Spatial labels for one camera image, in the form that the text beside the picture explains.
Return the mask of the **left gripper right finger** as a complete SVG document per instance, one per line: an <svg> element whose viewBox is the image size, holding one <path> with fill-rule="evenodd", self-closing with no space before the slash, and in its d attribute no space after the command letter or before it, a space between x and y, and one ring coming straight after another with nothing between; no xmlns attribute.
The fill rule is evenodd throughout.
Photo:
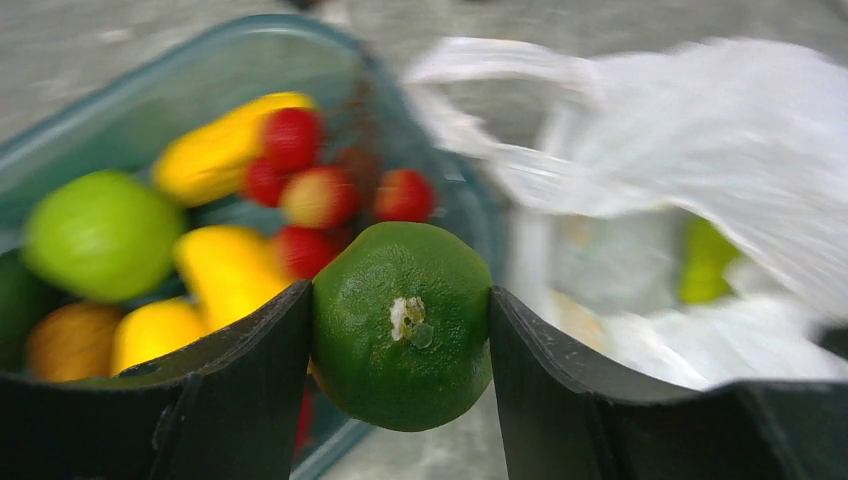
<svg viewBox="0 0 848 480"><path fill-rule="evenodd" d="M512 479L843 479L847 386L737 382L706 392L621 365L502 287L490 345Z"/></svg>

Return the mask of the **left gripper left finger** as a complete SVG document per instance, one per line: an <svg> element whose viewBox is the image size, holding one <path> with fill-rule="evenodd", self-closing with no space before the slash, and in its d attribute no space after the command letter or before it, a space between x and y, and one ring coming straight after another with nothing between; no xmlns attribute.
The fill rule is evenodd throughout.
<svg viewBox="0 0 848 480"><path fill-rule="evenodd" d="M1 378L5 479L285 479L311 285L111 379Z"/></svg>

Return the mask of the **red fake apple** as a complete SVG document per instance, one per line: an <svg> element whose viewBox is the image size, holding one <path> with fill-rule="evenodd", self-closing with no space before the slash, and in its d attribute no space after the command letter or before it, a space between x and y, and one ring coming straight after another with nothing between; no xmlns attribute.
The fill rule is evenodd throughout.
<svg viewBox="0 0 848 480"><path fill-rule="evenodd" d="M304 386L302 395L297 432L294 443L294 454L300 452L310 443L314 424L314 395L309 385Z"/></svg>

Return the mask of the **dark green fake lime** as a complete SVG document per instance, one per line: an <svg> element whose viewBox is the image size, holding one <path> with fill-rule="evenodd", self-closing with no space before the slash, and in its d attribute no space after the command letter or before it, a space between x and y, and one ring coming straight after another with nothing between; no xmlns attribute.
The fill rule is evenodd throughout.
<svg viewBox="0 0 848 480"><path fill-rule="evenodd" d="M466 413L492 379L481 256L440 227L381 222L312 282L311 369L346 415L420 432Z"/></svg>

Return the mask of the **light green fake fruit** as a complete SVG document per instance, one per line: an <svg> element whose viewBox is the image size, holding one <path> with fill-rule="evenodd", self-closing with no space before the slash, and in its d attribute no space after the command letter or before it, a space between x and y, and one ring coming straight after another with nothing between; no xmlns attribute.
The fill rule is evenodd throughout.
<svg viewBox="0 0 848 480"><path fill-rule="evenodd" d="M704 304L730 295L725 268L739 250L708 220L693 217L686 226L682 272L678 288L683 304Z"/></svg>

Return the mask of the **red fake cherry bunch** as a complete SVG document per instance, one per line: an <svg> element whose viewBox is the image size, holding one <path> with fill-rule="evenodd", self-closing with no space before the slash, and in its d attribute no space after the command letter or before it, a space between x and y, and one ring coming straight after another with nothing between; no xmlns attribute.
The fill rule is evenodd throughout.
<svg viewBox="0 0 848 480"><path fill-rule="evenodd" d="M260 153L247 167L243 192L287 218L272 239L286 275L311 279L326 267L346 247L350 222L359 213L423 223L435 210L435 189L422 173L379 173L376 155L365 146L344 147L333 162L320 163L323 121L307 95L269 95L252 110Z"/></svg>

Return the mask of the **white plastic bag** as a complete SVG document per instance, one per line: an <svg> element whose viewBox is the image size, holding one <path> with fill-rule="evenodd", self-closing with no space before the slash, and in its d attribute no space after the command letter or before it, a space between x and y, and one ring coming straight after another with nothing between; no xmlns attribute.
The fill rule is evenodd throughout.
<svg viewBox="0 0 848 480"><path fill-rule="evenodd" d="M847 70L796 44L712 38L593 58L447 37L403 78L446 150L522 208L520 296L555 327L692 390L847 379ZM683 304L689 220L739 250L730 295Z"/></svg>

